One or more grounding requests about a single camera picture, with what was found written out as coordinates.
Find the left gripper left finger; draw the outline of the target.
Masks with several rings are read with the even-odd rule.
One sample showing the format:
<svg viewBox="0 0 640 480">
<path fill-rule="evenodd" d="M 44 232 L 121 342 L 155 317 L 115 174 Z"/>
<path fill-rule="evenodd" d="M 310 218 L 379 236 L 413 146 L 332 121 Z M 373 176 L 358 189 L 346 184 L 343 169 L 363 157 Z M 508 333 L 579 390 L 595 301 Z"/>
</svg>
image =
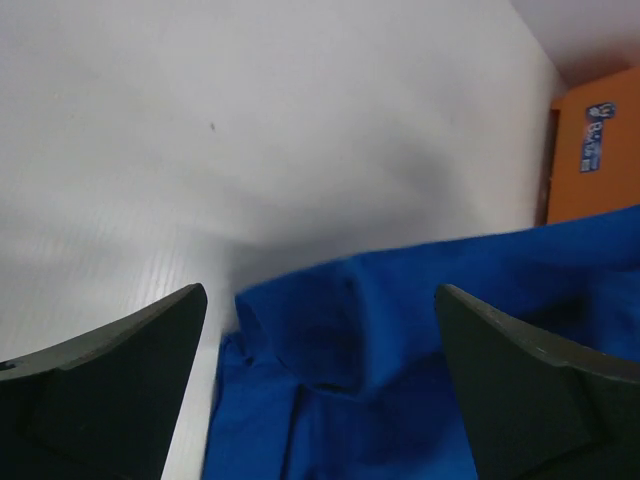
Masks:
<svg viewBox="0 0 640 480">
<path fill-rule="evenodd" d="M 4 479 L 158 479 L 207 308 L 190 284 L 1 364 Z"/>
</svg>

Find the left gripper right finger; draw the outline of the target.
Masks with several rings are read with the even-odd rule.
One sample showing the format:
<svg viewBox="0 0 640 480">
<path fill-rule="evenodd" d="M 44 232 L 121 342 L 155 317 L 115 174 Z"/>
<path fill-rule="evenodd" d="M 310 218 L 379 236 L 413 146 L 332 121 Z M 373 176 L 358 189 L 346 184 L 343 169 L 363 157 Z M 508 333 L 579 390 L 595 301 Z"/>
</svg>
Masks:
<svg viewBox="0 0 640 480">
<path fill-rule="evenodd" d="M 636 479 L 639 365 L 453 286 L 435 310 L 481 479 Z"/>
</svg>

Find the blue t shirt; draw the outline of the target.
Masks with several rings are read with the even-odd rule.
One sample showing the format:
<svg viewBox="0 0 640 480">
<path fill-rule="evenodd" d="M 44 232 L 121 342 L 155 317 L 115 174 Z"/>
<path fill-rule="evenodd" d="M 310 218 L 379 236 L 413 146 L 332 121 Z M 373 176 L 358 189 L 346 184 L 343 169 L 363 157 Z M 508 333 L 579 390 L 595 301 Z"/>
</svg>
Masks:
<svg viewBox="0 0 640 480">
<path fill-rule="evenodd" d="M 359 254 L 235 297 L 207 479 L 472 479 L 434 296 L 639 356 L 639 211 Z"/>
</svg>

